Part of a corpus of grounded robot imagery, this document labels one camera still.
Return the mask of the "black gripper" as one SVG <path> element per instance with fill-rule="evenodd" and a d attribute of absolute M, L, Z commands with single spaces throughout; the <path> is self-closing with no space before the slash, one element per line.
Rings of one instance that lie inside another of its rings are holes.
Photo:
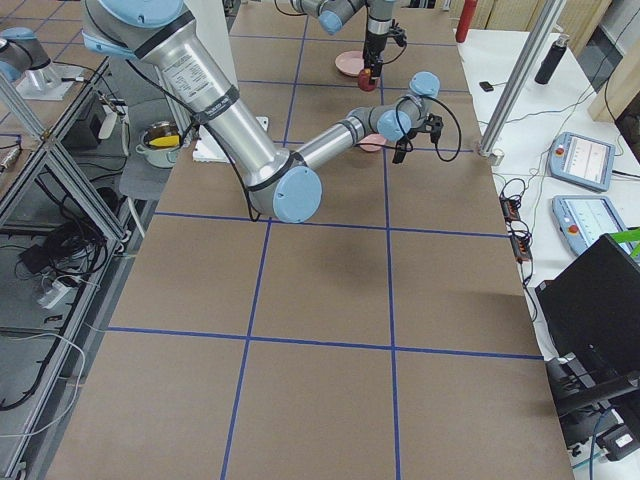
<path fill-rule="evenodd" d="M 366 31 L 363 47 L 363 60 L 365 63 L 372 63 L 372 78 L 379 79 L 384 66 L 382 54 L 386 47 L 387 34 L 373 33 Z M 358 75 L 359 85 L 368 85 L 370 79 L 370 69 L 362 68 Z"/>
<path fill-rule="evenodd" d="M 393 164 L 402 164 L 404 162 L 406 153 L 411 152 L 414 147 L 412 140 L 417 136 L 415 129 L 410 129 L 403 137 L 397 141 L 397 147 L 394 149 L 394 155 L 392 159 Z"/>

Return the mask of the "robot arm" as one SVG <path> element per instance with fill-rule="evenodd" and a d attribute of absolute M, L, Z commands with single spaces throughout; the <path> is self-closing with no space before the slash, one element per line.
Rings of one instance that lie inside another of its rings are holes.
<path fill-rule="evenodd" d="M 330 35 L 337 34 L 354 15 L 366 10 L 363 67 L 358 73 L 358 86 L 363 91 L 372 91 L 378 84 L 386 65 L 383 53 L 387 41 L 393 39 L 403 50 L 407 46 L 405 30 L 392 18 L 394 1 L 293 0 L 289 4 L 298 14 L 316 18 Z"/>
<path fill-rule="evenodd" d="M 242 169 L 248 203 L 283 222 L 300 223 L 320 206 L 316 168 L 379 133 L 388 141 L 423 132 L 440 81 L 416 73 L 392 105 L 361 107 L 299 149 L 277 147 L 197 36 L 196 18 L 182 1 L 85 1 L 85 46 L 97 53 L 138 59 L 159 69 L 180 104 Z"/>

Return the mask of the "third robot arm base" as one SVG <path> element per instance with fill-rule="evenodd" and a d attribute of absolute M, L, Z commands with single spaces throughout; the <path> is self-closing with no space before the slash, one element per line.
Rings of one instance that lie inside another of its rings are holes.
<path fill-rule="evenodd" d="M 27 100 L 62 101 L 70 88 L 35 33 L 26 27 L 1 32 L 1 75 L 10 83 L 18 82 L 16 89 Z"/>

